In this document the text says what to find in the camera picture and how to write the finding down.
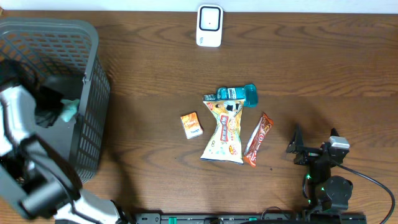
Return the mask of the teal white small packet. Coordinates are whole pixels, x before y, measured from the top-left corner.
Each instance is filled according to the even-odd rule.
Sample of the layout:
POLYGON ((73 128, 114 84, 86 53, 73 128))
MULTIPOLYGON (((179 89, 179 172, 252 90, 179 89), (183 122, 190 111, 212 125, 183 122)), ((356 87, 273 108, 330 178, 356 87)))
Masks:
POLYGON ((60 117, 64 122, 67 123, 78 112, 78 106, 80 104, 80 101, 79 101, 79 99, 75 99, 75 100, 63 99, 63 100, 61 100, 61 103, 63 104, 63 108, 61 110, 60 117))

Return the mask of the red-brown snack bar wrapper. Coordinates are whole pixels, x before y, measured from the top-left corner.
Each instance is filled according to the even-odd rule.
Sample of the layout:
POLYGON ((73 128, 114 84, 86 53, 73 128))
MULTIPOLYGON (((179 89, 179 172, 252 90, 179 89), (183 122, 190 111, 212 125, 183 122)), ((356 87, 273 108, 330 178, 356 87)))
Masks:
POLYGON ((273 125, 273 120, 271 120, 268 115, 263 113, 257 126, 254 128, 251 137, 249 138, 243 156, 244 162, 247 162, 251 167, 256 167, 258 150, 273 125))

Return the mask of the blue mouthwash bottle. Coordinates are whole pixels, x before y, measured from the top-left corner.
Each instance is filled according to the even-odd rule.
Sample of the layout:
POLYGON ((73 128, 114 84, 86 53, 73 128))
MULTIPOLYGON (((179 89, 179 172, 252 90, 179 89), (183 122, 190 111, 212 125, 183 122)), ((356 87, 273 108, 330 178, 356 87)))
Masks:
POLYGON ((204 95, 204 101, 219 101, 219 100, 242 100, 244 99, 244 107, 254 108, 257 106, 258 94, 257 88, 254 84, 247 84, 239 87, 221 87, 217 89, 216 93, 204 95))

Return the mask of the yellow snack bag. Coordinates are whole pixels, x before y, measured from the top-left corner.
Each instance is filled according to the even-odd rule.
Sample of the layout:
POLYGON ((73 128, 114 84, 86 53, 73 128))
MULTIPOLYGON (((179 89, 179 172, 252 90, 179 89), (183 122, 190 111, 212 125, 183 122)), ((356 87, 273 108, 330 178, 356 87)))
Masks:
POLYGON ((216 128, 201 160, 243 164, 240 132, 244 102, 245 99, 203 102, 214 116, 216 128))

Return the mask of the small orange box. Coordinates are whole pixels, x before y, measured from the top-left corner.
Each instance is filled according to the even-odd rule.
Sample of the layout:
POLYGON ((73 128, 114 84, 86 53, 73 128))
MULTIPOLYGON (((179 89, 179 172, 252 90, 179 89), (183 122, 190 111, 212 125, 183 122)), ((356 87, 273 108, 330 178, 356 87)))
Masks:
POLYGON ((187 139, 192 139, 203 134, 203 129, 196 112, 183 115, 180 119, 187 139))

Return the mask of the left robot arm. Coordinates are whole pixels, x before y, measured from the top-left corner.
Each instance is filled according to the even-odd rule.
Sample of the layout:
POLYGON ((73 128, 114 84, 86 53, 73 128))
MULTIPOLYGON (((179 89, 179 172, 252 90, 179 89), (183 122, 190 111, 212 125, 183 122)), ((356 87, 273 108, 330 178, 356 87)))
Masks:
POLYGON ((56 223, 135 223, 112 200, 83 189, 74 168, 47 144, 36 127, 69 121, 72 101, 38 80, 21 63, 1 61, 1 197, 27 220, 56 223))

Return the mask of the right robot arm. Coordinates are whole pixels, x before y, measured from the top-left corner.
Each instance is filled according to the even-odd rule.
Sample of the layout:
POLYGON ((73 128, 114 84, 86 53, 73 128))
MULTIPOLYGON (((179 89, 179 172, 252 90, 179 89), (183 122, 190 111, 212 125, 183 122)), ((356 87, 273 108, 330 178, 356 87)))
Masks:
POLYGON ((348 209, 353 184, 341 176, 332 175, 331 169, 343 163, 349 148, 348 140, 341 137, 335 128, 320 147, 306 146, 300 126, 295 128, 286 152, 295 154, 294 164, 307 167, 303 194, 310 201, 312 213, 339 213, 348 209))

